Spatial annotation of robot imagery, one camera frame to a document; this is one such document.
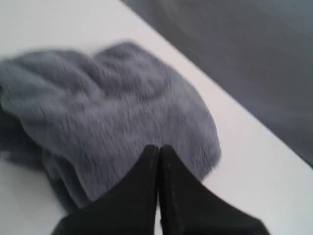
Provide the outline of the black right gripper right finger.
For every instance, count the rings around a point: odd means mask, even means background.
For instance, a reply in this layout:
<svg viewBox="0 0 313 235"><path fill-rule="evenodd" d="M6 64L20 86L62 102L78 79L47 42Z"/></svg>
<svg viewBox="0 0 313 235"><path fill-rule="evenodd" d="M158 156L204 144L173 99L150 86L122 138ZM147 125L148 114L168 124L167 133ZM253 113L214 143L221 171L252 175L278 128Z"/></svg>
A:
<svg viewBox="0 0 313 235"><path fill-rule="evenodd" d="M269 234L262 221L209 191L169 145L160 149L158 187L165 235Z"/></svg>

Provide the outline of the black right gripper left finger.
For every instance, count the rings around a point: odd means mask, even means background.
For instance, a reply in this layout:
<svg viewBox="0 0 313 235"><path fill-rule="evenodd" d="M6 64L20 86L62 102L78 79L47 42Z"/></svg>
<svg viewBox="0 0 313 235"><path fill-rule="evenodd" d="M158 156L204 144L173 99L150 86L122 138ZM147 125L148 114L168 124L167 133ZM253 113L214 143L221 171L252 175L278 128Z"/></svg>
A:
<svg viewBox="0 0 313 235"><path fill-rule="evenodd" d="M145 146L123 179L88 206L64 217L54 235L152 235L159 148Z"/></svg>

